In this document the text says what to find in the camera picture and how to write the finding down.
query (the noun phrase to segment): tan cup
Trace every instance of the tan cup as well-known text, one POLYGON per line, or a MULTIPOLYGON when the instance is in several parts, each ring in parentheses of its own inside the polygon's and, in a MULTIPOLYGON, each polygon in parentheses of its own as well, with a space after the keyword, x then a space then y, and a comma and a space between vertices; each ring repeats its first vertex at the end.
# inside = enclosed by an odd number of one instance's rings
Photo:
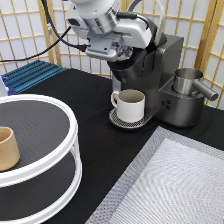
POLYGON ((13 130, 0 127, 0 171, 15 166, 19 159, 19 149, 13 130))

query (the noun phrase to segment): gray mesh mat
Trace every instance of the gray mesh mat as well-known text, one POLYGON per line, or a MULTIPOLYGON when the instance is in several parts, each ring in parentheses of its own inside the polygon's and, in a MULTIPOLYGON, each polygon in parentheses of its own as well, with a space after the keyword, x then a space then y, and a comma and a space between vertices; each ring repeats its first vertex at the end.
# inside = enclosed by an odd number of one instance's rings
POLYGON ((0 126, 14 130, 21 159, 18 169, 51 153, 70 128, 67 114, 59 107, 40 101, 15 101, 0 105, 0 126))
POLYGON ((0 223, 33 215, 58 200, 71 185, 75 161, 68 153, 59 163, 39 176, 0 188, 0 223))
POLYGON ((222 151, 159 127, 128 166, 86 224, 109 223, 110 218, 165 138, 224 160, 224 153, 222 151))
POLYGON ((165 139, 109 223, 223 223, 223 170, 223 160, 165 139))

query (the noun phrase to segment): coffee machine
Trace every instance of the coffee machine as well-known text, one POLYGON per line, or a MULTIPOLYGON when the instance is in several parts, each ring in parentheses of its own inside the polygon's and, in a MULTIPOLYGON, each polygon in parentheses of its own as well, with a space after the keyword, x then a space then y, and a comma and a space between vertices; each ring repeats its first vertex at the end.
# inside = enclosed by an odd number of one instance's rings
POLYGON ((112 110, 110 120, 114 125, 132 130, 144 126, 151 118, 181 128, 194 126, 198 123, 205 96, 209 100, 216 100, 218 94, 203 84, 200 85, 204 91, 201 89, 195 91, 192 88, 190 94, 178 92, 173 88, 183 42, 182 37, 162 33, 158 46, 153 44, 152 38, 146 49, 135 50, 129 60, 108 62, 113 72, 113 90, 135 89, 144 93, 146 97, 145 117, 142 121, 136 124, 125 124, 117 119, 115 111, 112 110))

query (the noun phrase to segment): blue basket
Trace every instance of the blue basket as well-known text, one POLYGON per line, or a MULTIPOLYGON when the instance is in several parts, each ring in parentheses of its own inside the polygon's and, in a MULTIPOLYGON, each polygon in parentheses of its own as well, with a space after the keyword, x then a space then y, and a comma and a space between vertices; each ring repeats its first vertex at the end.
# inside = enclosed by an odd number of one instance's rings
POLYGON ((48 79, 67 68, 36 60, 2 76, 10 90, 9 95, 21 93, 26 89, 48 79))

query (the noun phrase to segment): drip tray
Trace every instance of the drip tray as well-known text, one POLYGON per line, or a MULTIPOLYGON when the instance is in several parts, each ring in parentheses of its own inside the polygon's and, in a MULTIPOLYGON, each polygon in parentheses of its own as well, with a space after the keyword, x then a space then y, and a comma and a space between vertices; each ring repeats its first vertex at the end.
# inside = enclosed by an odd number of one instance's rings
POLYGON ((136 129, 144 127, 152 119, 152 115, 146 113, 140 121, 127 123, 118 118, 117 109, 114 108, 109 114, 109 119, 111 123, 118 128, 124 129, 126 131, 134 131, 136 129))

